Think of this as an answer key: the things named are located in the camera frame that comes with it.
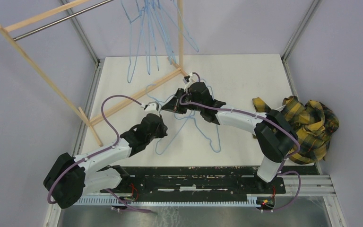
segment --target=purple cable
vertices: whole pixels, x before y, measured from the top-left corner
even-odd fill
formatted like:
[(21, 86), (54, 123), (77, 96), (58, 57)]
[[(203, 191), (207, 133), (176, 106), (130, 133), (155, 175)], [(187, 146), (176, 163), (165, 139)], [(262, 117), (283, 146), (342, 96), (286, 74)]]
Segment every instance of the purple cable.
[[(124, 96), (124, 95), (114, 95), (114, 96), (110, 96), (110, 97), (107, 97), (103, 102), (102, 102), (102, 105), (101, 105), (101, 114), (102, 114), (102, 117), (103, 119), (105, 120), (105, 122), (109, 125), (109, 127), (111, 127), (111, 129), (116, 133), (116, 141), (115, 143), (112, 145), (112, 146), (109, 146), (107, 148), (104, 148), (102, 150), (99, 150), (91, 155), (88, 155), (87, 157), (85, 158), (82, 158), (80, 159), (79, 161), (73, 163), (71, 166), (69, 166), (67, 169), (65, 169), (65, 171), (63, 171), (59, 177), (53, 182), (51, 188), (49, 189), (49, 192), (48, 192), (48, 203), (49, 204), (55, 204), (56, 202), (55, 201), (52, 201), (51, 200), (51, 196), (52, 196), (52, 192), (53, 190), (55, 189), (56, 185), (58, 184), (58, 182), (62, 179), (62, 177), (68, 172), (70, 171), (73, 167), (77, 166), (78, 164), (86, 161), (86, 159), (89, 159), (89, 158), (92, 158), (94, 156), (97, 156), (107, 150), (110, 150), (112, 147), (116, 146), (119, 141), (120, 141), (120, 135), (118, 133), (118, 131), (115, 129), (115, 127), (108, 121), (108, 119), (105, 117), (105, 113), (104, 113), (104, 105), (105, 103), (109, 100), (109, 99), (112, 99), (112, 98), (115, 98), (115, 97), (123, 97), (123, 98), (128, 98), (130, 99), (131, 101), (133, 102), (136, 102), (138, 105), (141, 105), (141, 102), (137, 101), (136, 99), (132, 98), (132, 97), (129, 97), (129, 96)], [(134, 211), (138, 211), (138, 212), (143, 212), (143, 213), (149, 213), (149, 212), (152, 212), (150, 210), (146, 210), (146, 209), (136, 209), (130, 205), (127, 205), (126, 203), (124, 203), (122, 200), (119, 199), (119, 197), (117, 197), (112, 191), (110, 191), (109, 189), (106, 189), (110, 194), (112, 194), (114, 197), (116, 197), (121, 203), (123, 203), (126, 207), (134, 210)]]
[(117, 198), (117, 200), (125, 205), (127, 208), (130, 208), (132, 211), (136, 211), (136, 212), (141, 212), (141, 213), (153, 213), (152, 210), (147, 210), (147, 209), (137, 209), (135, 207), (132, 207), (130, 205), (128, 205), (127, 203), (125, 203), (123, 200), (121, 200), (115, 193), (113, 193), (111, 190), (109, 189), (105, 189), (107, 192), (109, 192), (111, 195), (113, 195), (115, 198)]
[(192, 74), (196, 75), (198, 77), (198, 82), (201, 82), (201, 77), (199, 77), (198, 73), (192, 72)]
[(279, 207), (279, 208), (277, 208), (277, 209), (275, 209), (275, 210), (282, 210), (282, 209), (285, 209), (286, 207), (288, 207), (288, 206), (290, 206), (290, 204), (292, 204), (294, 201), (295, 201), (295, 199), (297, 198), (297, 196), (298, 196), (298, 194), (300, 193), (300, 189), (301, 189), (301, 177), (300, 177), (300, 175), (298, 174), (298, 172), (296, 172), (296, 171), (287, 171), (287, 172), (285, 172), (285, 173), (282, 173), (282, 174), (279, 174), (279, 171), (282, 169), (282, 167), (283, 167), (283, 165), (284, 165), (284, 163), (285, 163), (285, 161), (289, 158), (289, 157), (291, 157), (292, 155), (294, 155), (294, 154), (296, 154), (297, 152), (299, 152), (300, 151), (300, 143), (292, 136), (292, 135), (290, 135), (290, 133), (288, 133), (288, 132), (286, 132), (286, 130), (284, 130), (284, 129), (282, 129), (282, 127), (280, 127), (279, 125), (277, 125), (276, 123), (274, 123), (273, 121), (271, 121), (271, 120), (269, 120), (268, 118), (265, 118), (265, 117), (263, 117), (263, 116), (256, 116), (255, 114), (253, 114), (253, 113), (250, 113), (250, 112), (247, 112), (247, 111), (243, 111), (243, 110), (236, 110), (236, 109), (227, 109), (227, 108), (215, 108), (215, 107), (211, 107), (211, 106), (207, 106), (207, 105), (203, 105), (203, 104), (200, 104), (200, 103), (195, 103), (195, 102), (189, 102), (189, 103), (182, 103), (182, 99), (185, 97), (187, 95), (187, 93), (186, 94), (184, 94), (184, 95), (182, 95), (181, 97), (180, 97), (180, 100), (179, 100), (179, 103), (180, 103), (180, 105), (196, 105), (196, 106), (200, 106), (200, 107), (204, 107), (204, 108), (206, 108), (206, 109), (210, 109), (210, 110), (217, 110), (217, 111), (230, 111), (230, 112), (237, 112), (237, 113), (241, 113), (241, 114), (245, 114), (245, 115), (248, 115), (248, 116), (252, 116), (252, 117), (257, 117), (257, 118), (260, 118), (260, 119), (262, 119), (262, 120), (264, 120), (264, 121), (266, 121), (266, 122), (268, 122), (268, 123), (270, 123), (270, 124), (272, 124), (273, 126), (275, 126), (277, 129), (279, 129), (281, 132), (283, 132), (286, 136), (288, 136), (294, 143), (295, 143), (295, 145), (296, 145), (296, 147), (297, 147), (297, 149), (294, 151), (294, 152), (292, 152), (291, 154), (288, 154), (288, 155), (286, 155), (285, 156), (285, 158), (284, 158), (284, 160), (282, 161), (282, 163), (280, 164), (280, 167), (278, 168), (278, 170), (277, 170), (277, 175), (278, 176), (284, 176), (284, 175), (287, 175), (287, 174), (296, 174), (297, 175), (297, 177), (298, 177), (298, 189), (297, 189), (297, 193), (296, 193), (296, 195), (294, 196), (294, 198), (288, 203), (288, 204), (286, 204), (285, 206), (282, 206), (282, 207)]

